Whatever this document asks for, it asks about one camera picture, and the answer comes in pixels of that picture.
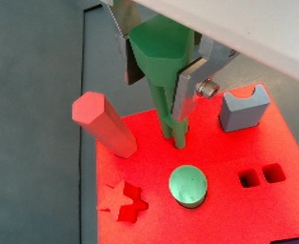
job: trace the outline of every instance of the red foam board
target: red foam board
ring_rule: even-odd
[[[231,93],[246,96],[251,90],[249,86]],[[123,119],[138,146],[127,159],[95,142],[98,203],[105,185],[123,180],[141,188],[149,203],[133,224],[97,212],[99,244],[267,244],[299,237],[299,146],[278,108],[271,100],[255,127],[225,133],[221,102],[221,93],[199,100],[183,150],[163,139],[155,111]],[[206,177],[206,198],[197,209],[181,207],[169,192],[169,176],[183,164],[198,167]]]

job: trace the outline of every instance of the square hole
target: square hole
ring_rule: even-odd
[[[261,169],[267,183],[285,181],[285,173],[279,164],[267,164]]]
[[[259,183],[257,179],[255,170],[249,169],[246,171],[239,172],[237,175],[238,175],[241,186],[243,188],[258,186]]]

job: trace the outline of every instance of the screw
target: screw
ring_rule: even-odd
[[[219,86],[209,78],[206,78],[195,85],[197,96],[205,97],[207,99],[214,96],[218,90]]]

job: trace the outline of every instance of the red star-shaped block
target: red star-shaped block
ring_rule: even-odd
[[[138,212],[149,208],[149,204],[141,199],[141,189],[125,181],[114,188],[106,185],[103,195],[97,209],[110,212],[117,221],[134,223]]]

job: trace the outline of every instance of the gray floor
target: gray floor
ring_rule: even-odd
[[[141,11],[145,19],[153,15],[143,9]],[[262,81],[299,142],[297,81],[243,55],[235,57],[215,74],[214,81],[221,85],[222,91]],[[122,59],[102,9],[89,11],[85,15],[83,92],[86,91],[105,93],[119,115],[151,108],[146,80],[129,87],[122,82]],[[82,132],[82,240],[86,244],[95,240],[94,206],[94,140]]]
[[[0,1],[0,243],[78,243],[82,10]]]

